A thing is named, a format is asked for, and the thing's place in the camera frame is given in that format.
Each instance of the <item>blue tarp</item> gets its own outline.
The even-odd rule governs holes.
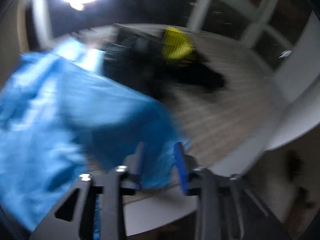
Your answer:
[[[102,56],[73,39],[21,55],[2,91],[0,201],[30,231],[86,172],[85,150],[107,170],[145,142],[152,188],[169,183],[173,145],[187,142],[161,103],[96,74]]]

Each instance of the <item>black metal bracket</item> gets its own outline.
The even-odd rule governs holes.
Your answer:
[[[240,175],[223,177],[198,166],[175,146],[181,190],[198,196],[196,240],[291,240],[279,220]]]
[[[123,195],[140,187],[143,144],[108,174],[81,174],[79,180],[50,210],[30,240],[93,240],[97,196],[101,199],[100,239],[125,240]]]

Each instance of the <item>white wall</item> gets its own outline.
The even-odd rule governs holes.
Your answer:
[[[320,79],[317,79],[294,103],[269,142],[267,149],[275,149],[287,144],[310,131],[320,123]]]
[[[297,99],[320,73],[320,22],[312,13],[307,27],[290,57],[274,79],[289,103]]]

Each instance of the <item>white surface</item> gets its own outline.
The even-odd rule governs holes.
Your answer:
[[[32,13],[39,46],[46,50],[53,36],[46,0],[32,0]]]
[[[273,15],[277,3],[278,0],[264,0],[260,3],[256,10],[257,20],[248,25],[241,37],[241,43],[246,48],[252,48],[260,38],[261,33],[269,27],[267,23]],[[273,37],[281,44],[288,42],[282,35],[278,35],[277,32],[273,32]]]
[[[292,54],[275,73],[274,79],[288,102],[297,99],[320,73],[320,22],[312,13]]]
[[[124,206],[127,236],[143,233],[169,224],[196,210],[197,198],[186,197],[173,187],[154,197]]]
[[[211,0],[197,0],[188,20],[188,28],[191,32],[199,32],[209,10]]]
[[[290,105],[267,149],[287,144],[310,131],[320,122],[320,80]]]

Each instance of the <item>black object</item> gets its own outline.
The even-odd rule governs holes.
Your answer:
[[[131,28],[115,25],[115,43],[103,50],[104,76],[157,100],[164,97],[164,60],[159,38]]]
[[[314,217],[306,231],[300,236],[299,240],[318,240],[320,239],[320,211]]]
[[[0,206],[0,239],[24,240],[29,239],[29,237],[30,232]]]
[[[189,63],[183,67],[170,67],[167,72],[177,82],[201,86],[206,92],[213,92],[226,85],[222,74],[212,71],[206,65],[198,62]]]
[[[293,182],[294,178],[300,175],[303,166],[303,161],[301,160],[297,151],[287,151],[286,166],[288,180]]]
[[[123,165],[108,174],[82,174],[31,234],[30,240],[93,240],[95,204],[102,198],[100,239],[126,239],[123,195],[134,195],[140,187],[143,145]]]
[[[162,55],[162,37],[118,24],[114,26],[119,31],[116,41],[107,43],[103,49],[106,77],[157,100],[165,97],[168,78],[202,86],[207,92],[225,86],[223,75],[204,65],[208,60],[197,50],[187,60],[167,61]]]
[[[181,143],[175,154],[184,194],[199,196],[197,240],[291,239],[241,176],[218,176],[198,166],[194,157],[185,155]]]

